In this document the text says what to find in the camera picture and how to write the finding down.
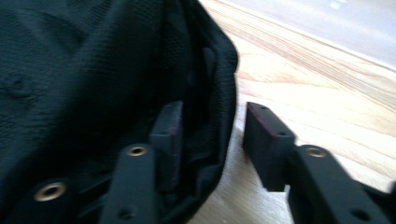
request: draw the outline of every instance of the wooden floor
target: wooden floor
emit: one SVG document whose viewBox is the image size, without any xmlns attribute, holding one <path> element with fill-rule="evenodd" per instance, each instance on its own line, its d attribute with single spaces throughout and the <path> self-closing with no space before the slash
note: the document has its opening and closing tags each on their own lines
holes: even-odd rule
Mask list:
<svg viewBox="0 0 396 224">
<path fill-rule="evenodd" d="M 241 7 L 201 2 L 238 49 L 239 103 L 223 177 L 189 223 L 292 223 L 286 193 L 262 189 L 241 148 L 247 101 L 275 111 L 299 145 L 329 149 L 353 178 L 389 191 L 396 72 Z"/>
</svg>

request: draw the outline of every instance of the black mesh fabric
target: black mesh fabric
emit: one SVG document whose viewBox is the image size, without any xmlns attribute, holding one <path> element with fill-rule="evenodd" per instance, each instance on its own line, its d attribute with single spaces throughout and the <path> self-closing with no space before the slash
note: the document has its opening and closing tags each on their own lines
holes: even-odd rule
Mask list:
<svg viewBox="0 0 396 224">
<path fill-rule="evenodd" d="M 47 179 L 111 174 L 173 101 L 182 173 L 161 221 L 191 218 L 219 182 L 236 95 L 235 49 L 199 3 L 6 0 L 0 24 L 0 218 Z"/>
</svg>

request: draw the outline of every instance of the brass grommet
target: brass grommet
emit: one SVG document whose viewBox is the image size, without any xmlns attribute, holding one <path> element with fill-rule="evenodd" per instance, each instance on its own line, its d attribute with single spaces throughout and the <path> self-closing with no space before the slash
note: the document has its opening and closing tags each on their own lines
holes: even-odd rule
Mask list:
<svg viewBox="0 0 396 224">
<path fill-rule="evenodd" d="M 141 156 L 146 154 L 148 150 L 145 147 L 133 147 L 128 150 L 127 154 L 128 156 Z"/>
<path fill-rule="evenodd" d="M 306 153 L 313 157 L 326 157 L 326 153 L 323 150 L 315 147 L 307 148 Z"/>
<path fill-rule="evenodd" d="M 35 194 L 35 200 L 46 202 L 57 199 L 66 192 L 66 189 L 67 186 L 61 182 L 48 184 Z"/>
</svg>

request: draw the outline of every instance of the wood grain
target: wood grain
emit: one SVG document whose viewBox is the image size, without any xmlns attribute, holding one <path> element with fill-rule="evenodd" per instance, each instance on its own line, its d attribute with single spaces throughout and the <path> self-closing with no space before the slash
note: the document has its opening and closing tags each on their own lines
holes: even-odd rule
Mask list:
<svg viewBox="0 0 396 224">
<path fill-rule="evenodd" d="M 396 72 L 241 7 L 202 0 L 239 52 L 238 111 L 218 188 L 189 223 L 292 223 L 241 148 L 246 102 L 269 106 L 350 175 L 389 191 L 396 179 Z"/>
</svg>

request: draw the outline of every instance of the black fabric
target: black fabric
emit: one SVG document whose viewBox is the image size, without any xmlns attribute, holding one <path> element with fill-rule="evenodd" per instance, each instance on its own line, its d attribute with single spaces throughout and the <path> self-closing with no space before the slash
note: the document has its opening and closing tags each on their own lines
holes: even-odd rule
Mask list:
<svg viewBox="0 0 396 224">
<path fill-rule="evenodd" d="M 162 223 L 187 221 L 219 181 L 233 126 L 230 40 L 195 0 L 8 0 L 0 6 L 0 218 L 35 184 L 83 189 L 184 102 L 180 184 Z"/>
</svg>

